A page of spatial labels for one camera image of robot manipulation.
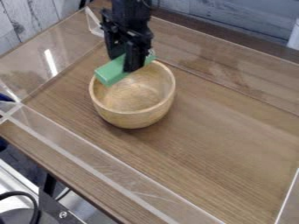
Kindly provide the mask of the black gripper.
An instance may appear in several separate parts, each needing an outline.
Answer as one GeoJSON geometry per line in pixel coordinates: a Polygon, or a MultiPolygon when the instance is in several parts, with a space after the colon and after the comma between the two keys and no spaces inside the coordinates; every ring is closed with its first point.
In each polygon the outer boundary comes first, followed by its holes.
{"type": "Polygon", "coordinates": [[[132,73],[144,66],[152,46],[153,34],[148,28],[152,0],[110,0],[110,3],[110,8],[100,10],[106,54],[112,60],[125,54],[124,71],[132,73]]]}

